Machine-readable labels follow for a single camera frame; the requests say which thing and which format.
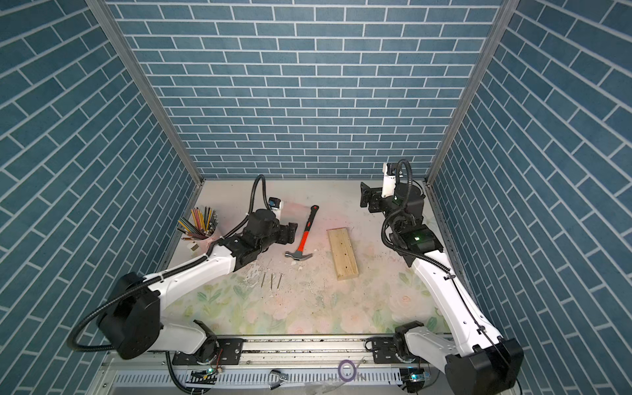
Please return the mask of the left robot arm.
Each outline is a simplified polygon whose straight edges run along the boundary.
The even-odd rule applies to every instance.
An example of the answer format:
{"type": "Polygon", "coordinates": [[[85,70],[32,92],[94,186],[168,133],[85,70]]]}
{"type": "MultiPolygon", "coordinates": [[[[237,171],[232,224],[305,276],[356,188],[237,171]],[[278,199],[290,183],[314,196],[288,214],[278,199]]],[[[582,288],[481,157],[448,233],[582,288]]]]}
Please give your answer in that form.
{"type": "Polygon", "coordinates": [[[124,360],[146,352],[184,352],[200,362],[212,359],[217,337],[203,322],[180,324],[165,316],[181,297],[229,275],[271,245],[293,244],[298,225],[283,225],[269,209],[250,214],[245,229],[213,241],[206,253],[177,267],[147,276],[128,273],[115,283],[107,301],[70,332],[74,352],[115,351],[124,360]]]}

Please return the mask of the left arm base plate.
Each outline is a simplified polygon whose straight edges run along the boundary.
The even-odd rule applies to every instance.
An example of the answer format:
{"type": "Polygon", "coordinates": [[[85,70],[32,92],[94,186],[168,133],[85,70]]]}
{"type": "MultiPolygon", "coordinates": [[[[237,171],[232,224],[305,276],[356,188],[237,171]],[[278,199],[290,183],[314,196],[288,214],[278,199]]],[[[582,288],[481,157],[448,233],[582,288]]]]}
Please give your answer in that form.
{"type": "Polygon", "coordinates": [[[219,338],[207,342],[194,354],[176,352],[173,365],[238,365],[245,340],[243,338],[219,338]]]}

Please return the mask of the wooden block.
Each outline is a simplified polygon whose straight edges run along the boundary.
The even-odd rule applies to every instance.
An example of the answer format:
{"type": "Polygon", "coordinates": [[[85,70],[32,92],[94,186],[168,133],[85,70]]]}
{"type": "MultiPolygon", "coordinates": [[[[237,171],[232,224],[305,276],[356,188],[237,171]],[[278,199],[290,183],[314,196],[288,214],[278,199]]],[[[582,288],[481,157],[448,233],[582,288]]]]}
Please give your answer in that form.
{"type": "Polygon", "coordinates": [[[347,228],[330,229],[327,234],[337,280],[357,278],[359,269],[347,228]]]}

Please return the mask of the red-handled claw hammer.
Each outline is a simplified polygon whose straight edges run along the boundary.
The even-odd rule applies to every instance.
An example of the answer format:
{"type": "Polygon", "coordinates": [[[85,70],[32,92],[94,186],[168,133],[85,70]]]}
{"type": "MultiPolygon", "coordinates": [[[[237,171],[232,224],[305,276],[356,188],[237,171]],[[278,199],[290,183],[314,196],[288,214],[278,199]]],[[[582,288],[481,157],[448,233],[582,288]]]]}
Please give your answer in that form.
{"type": "Polygon", "coordinates": [[[313,222],[314,222],[314,219],[316,217],[316,214],[317,214],[318,210],[319,210],[319,206],[318,205],[314,205],[314,206],[312,206],[310,208],[310,214],[309,214],[308,220],[307,220],[307,222],[305,224],[305,227],[304,227],[303,235],[301,237],[301,242],[300,242],[300,244],[299,244],[299,246],[298,246],[298,248],[297,248],[297,250],[295,252],[291,253],[291,252],[287,251],[285,253],[285,257],[286,258],[291,258],[294,261],[299,261],[300,262],[300,261],[305,261],[305,260],[307,260],[307,259],[309,259],[309,258],[311,258],[313,256],[312,253],[305,254],[304,253],[304,247],[305,247],[305,244],[306,244],[306,242],[308,240],[309,232],[311,230],[311,227],[313,225],[313,222]]]}

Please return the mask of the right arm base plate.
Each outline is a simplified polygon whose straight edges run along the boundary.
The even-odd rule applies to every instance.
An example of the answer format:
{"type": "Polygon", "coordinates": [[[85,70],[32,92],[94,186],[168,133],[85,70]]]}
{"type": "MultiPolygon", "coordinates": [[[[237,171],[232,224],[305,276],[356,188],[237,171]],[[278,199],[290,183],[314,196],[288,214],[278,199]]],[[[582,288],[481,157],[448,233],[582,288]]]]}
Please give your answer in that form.
{"type": "Polygon", "coordinates": [[[365,340],[364,347],[370,352],[373,362],[385,364],[416,364],[419,358],[400,352],[392,337],[370,337],[365,340]]]}

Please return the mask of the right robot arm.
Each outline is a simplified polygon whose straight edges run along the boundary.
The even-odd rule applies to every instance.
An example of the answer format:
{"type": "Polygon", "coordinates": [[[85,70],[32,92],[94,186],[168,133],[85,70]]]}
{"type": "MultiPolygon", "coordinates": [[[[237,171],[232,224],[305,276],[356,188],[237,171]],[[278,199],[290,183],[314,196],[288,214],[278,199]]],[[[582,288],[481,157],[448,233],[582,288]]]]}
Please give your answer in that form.
{"type": "Polygon", "coordinates": [[[417,321],[403,324],[394,335],[398,355],[429,362],[446,376],[455,394],[521,392],[523,347],[504,337],[467,293],[439,238],[423,222],[424,198],[413,182],[360,186],[360,206],[384,216],[383,244],[426,284],[453,336],[447,340],[417,321]]]}

